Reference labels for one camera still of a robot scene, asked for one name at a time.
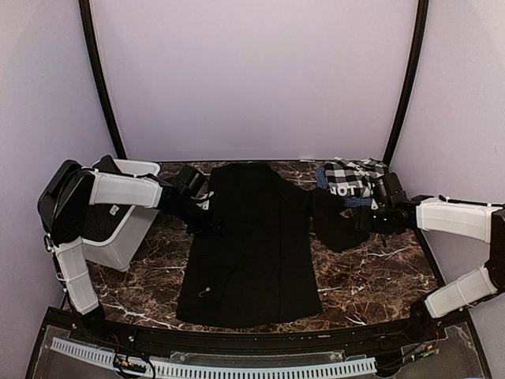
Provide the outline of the black long sleeve shirt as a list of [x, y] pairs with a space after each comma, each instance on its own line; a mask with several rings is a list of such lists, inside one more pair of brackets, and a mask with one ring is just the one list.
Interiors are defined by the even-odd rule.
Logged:
[[311, 237], [340, 253], [368, 240], [341, 199], [305, 190], [266, 163], [232, 163], [210, 176], [218, 237], [196, 235], [176, 316], [220, 328], [281, 324], [321, 313]]

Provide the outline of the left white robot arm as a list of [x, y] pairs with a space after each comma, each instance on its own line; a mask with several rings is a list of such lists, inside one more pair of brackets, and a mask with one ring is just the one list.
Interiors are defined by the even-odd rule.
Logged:
[[159, 212], [174, 216], [191, 235], [220, 235], [210, 198], [198, 198], [206, 182], [194, 167], [183, 166], [161, 179], [157, 163], [104, 156], [91, 167], [66, 160], [37, 203], [46, 249], [54, 257], [58, 279], [82, 316], [81, 332], [94, 344], [111, 338], [111, 327], [98, 315], [98, 296], [88, 263], [119, 272], [130, 262]]

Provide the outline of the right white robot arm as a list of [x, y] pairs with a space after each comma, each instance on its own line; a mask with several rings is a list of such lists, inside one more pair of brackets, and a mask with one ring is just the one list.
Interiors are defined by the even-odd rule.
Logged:
[[357, 227], [392, 235], [418, 231], [425, 235], [462, 238], [488, 247], [477, 268], [421, 297], [410, 308], [402, 334], [418, 343], [433, 329], [433, 320], [475, 306], [504, 293], [504, 204], [460, 200], [444, 195], [409, 197], [394, 173], [372, 181], [374, 208], [358, 211]]

